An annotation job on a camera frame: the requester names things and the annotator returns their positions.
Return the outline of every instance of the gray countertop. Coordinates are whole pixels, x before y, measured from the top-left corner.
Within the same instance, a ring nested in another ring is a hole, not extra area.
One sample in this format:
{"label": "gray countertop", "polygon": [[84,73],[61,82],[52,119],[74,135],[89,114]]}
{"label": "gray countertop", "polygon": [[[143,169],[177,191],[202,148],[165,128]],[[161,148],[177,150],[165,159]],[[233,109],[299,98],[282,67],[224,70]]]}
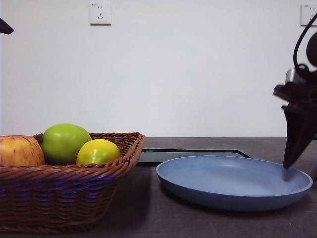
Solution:
{"label": "gray countertop", "polygon": [[[282,163],[285,138],[147,138],[145,148],[238,149],[253,158]],[[317,162],[312,141],[294,167],[310,173]],[[95,229],[67,235],[2,233],[0,237],[109,238],[314,238],[317,237],[317,184],[292,206],[269,212],[209,209],[166,191],[154,167],[135,167],[124,179]]]}

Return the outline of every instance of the black cable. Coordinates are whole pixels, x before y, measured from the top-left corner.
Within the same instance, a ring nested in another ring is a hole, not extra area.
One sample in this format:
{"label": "black cable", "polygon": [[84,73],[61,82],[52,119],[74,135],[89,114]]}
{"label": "black cable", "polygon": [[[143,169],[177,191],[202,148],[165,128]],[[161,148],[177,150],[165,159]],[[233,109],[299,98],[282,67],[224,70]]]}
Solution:
{"label": "black cable", "polygon": [[308,31],[308,29],[312,26],[313,22],[317,19],[317,13],[315,14],[315,16],[309,21],[309,23],[307,24],[307,26],[305,27],[305,29],[303,30],[301,36],[298,38],[298,41],[296,43],[296,46],[295,46],[295,49],[294,49],[294,54],[293,54],[293,62],[294,62],[294,65],[295,65],[295,68],[298,69],[299,68],[299,65],[297,63],[297,51],[298,51],[298,48],[299,48],[299,45],[301,44],[306,32]]}

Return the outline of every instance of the electrical outlet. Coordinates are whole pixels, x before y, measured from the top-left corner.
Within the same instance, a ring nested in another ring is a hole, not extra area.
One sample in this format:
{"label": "electrical outlet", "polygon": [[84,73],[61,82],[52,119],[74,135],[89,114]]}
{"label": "electrical outlet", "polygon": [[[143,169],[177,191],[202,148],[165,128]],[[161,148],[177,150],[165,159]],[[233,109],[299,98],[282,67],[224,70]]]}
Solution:
{"label": "electrical outlet", "polygon": [[111,3],[95,2],[90,4],[91,25],[111,25]]}
{"label": "electrical outlet", "polygon": [[[303,4],[301,5],[301,25],[307,26],[309,21],[317,13],[317,4]],[[317,26],[317,20],[313,23],[313,26]]]}

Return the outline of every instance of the wicker basket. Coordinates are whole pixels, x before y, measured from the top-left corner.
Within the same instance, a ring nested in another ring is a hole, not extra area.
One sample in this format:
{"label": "wicker basket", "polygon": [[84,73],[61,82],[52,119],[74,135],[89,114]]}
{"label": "wicker basket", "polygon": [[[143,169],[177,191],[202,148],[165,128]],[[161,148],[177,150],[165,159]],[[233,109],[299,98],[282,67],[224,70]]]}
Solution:
{"label": "wicker basket", "polygon": [[[137,164],[145,136],[90,133],[121,152],[107,164],[9,166],[0,164],[0,231],[73,233],[95,227],[122,178]],[[34,136],[39,142],[42,134]]]}

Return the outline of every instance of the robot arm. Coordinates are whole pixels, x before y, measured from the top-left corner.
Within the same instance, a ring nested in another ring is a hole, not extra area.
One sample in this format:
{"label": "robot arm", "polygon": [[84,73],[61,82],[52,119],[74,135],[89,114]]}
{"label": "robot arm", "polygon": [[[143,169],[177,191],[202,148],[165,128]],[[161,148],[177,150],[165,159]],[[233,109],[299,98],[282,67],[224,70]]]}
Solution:
{"label": "robot arm", "polygon": [[[292,166],[317,134],[317,70],[309,71],[307,65],[297,63],[299,45],[316,20],[311,19],[302,32],[293,55],[295,68],[288,72],[284,85],[277,85],[274,95],[289,102],[283,106],[287,121],[287,141],[283,167]],[[317,66],[317,32],[311,37],[306,50],[309,62]]]}

